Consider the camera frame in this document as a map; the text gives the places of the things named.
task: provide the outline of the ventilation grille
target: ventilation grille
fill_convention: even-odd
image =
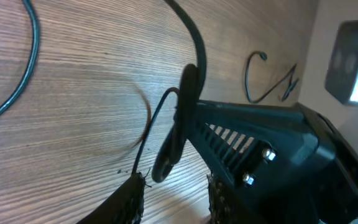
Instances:
[[[196,128],[208,143],[209,150],[212,150],[221,163],[232,173],[239,170],[249,151],[258,143],[258,140],[252,136],[246,136],[213,124],[196,123]]]

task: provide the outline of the white wall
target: white wall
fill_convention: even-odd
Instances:
[[[358,19],[358,0],[320,0],[299,102],[328,117],[358,152],[358,108],[340,104],[324,88],[337,28],[351,19]]]

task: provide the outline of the hardwood surface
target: hardwood surface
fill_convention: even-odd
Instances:
[[[162,0],[33,2],[42,26],[37,69],[0,117],[0,223],[74,223],[129,176],[137,150],[126,146],[139,138],[147,117],[139,90],[154,111],[163,92],[178,86],[182,68],[195,63],[195,51],[185,26]],[[202,99],[246,103],[244,63],[253,50],[268,54],[267,62],[252,62],[254,96],[294,63],[296,76],[302,74],[317,1],[178,3],[206,44]],[[0,104],[22,75],[30,40],[21,1],[0,0]],[[295,102],[300,85],[280,102],[286,85],[262,104]],[[140,161],[144,174],[172,125],[175,100],[168,97],[151,132]],[[180,223],[180,214],[197,204],[203,205],[196,214],[208,212],[208,203],[200,203],[208,196],[207,173],[187,144],[165,182],[147,177],[152,188],[145,190],[143,223]]]

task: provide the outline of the silver screw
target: silver screw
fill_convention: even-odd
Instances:
[[[251,175],[249,175],[248,173],[245,173],[242,176],[242,180],[249,186],[251,186],[254,183],[254,178]]]
[[[269,148],[263,150],[262,155],[268,161],[273,161],[276,157],[276,153],[274,153],[274,151]]]

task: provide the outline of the cable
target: cable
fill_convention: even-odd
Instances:
[[[40,45],[40,25],[34,7],[31,4],[31,1],[23,0],[23,5],[27,10],[32,25],[31,52],[29,56],[29,61],[27,62],[27,66],[24,70],[23,77],[20,80],[18,86],[13,91],[12,95],[0,106],[0,115],[3,114],[3,112],[5,112],[10,106],[12,106],[16,102],[16,100],[20,97],[20,95],[23,93],[25,87],[30,81],[31,75],[34,71],[35,63],[37,61],[39,45]]]
[[[144,138],[143,138],[142,144],[141,144],[140,147],[139,147],[139,151],[137,152],[136,159],[135,159],[135,162],[134,162],[134,166],[133,166],[133,168],[132,168],[132,174],[136,174],[137,166],[139,165],[140,157],[141,157],[141,155],[142,155],[143,148],[144,148],[144,145],[146,144],[146,140],[147,140],[147,138],[148,138],[148,136],[149,136],[150,130],[152,129],[152,126],[153,126],[153,124],[154,124],[154,121],[155,121],[155,119],[157,118],[158,113],[160,112],[161,107],[162,107],[162,105],[164,104],[165,99],[167,98],[167,96],[168,96],[171,92],[174,92],[174,93],[176,93],[177,95],[179,95],[179,89],[176,88],[176,87],[171,87],[171,88],[167,89],[167,90],[165,91],[165,93],[162,95],[161,100],[160,100],[160,102],[158,103],[157,108],[155,109],[155,112],[154,112],[154,114],[153,114],[152,120],[150,121],[149,125],[147,126],[147,129],[146,129],[146,132],[145,132],[145,134],[144,134]]]
[[[197,56],[197,69],[198,69],[198,84],[197,84],[197,96],[199,97],[201,91],[204,87],[205,77],[206,77],[206,53],[205,53],[205,46],[203,38],[196,27],[196,24],[191,20],[190,16],[176,3],[174,0],[164,0],[175,13],[178,15],[180,20],[184,23],[186,28],[188,29],[191,38],[193,39],[195,49],[196,49],[196,56]],[[177,95],[179,94],[179,89],[176,87],[171,87],[165,91],[162,95],[160,102],[158,103],[157,108],[153,114],[152,120],[150,121],[149,125],[147,126],[146,132],[144,134],[144,138],[142,144],[139,147],[139,151],[137,152],[136,159],[134,162],[134,166],[132,168],[132,175],[136,174],[137,166],[139,165],[140,157],[143,153],[143,148],[146,144],[146,140],[149,136],[149,132],[154,124],[155,119],[157,118],[160,109],[170,92],[175,92]]]
[[[293,74],[295,72],[296,69],[296,64],[294,64],[294,66],[292,66],[292,68],[290,69],[290,71],[280,80],[278,81],[276,84],[274,84],[273,87],[271,87],[271,89],[269,89],[265,94],[263,94],[260,98],[253,100],[251,98],[251,94],[249,92],[249,87],[248,87],[248,70],[249,70],[249,64],[251,63],[251,59],[254,55],[259,55],[259,57],[266,61],[267,60],[267,54],[265,52],[261,52],[261,51],[255,51],[252,52],[249,57],[248,57],[248,61],[247,61],[247,66],[246,66],[246,75],[245,75],[245,91],[246,91],[246,95],[247,95],[247,99],[249,101],[249,103],[259,103],[261,102],[267,95],[269,95],[279,84],[281,84],[285,79],[287,79],[288,77],[290,78],[290,81],[288,83],[288,87],[285,90],[285,93],[283,95],[282,101],[285,101],[288,96],[290,95],[290,93],[292,92],[292,90],[296,87],[296,84],[298,83],[299,78],[297,78],[295,81],[292,81],[292,77]]]

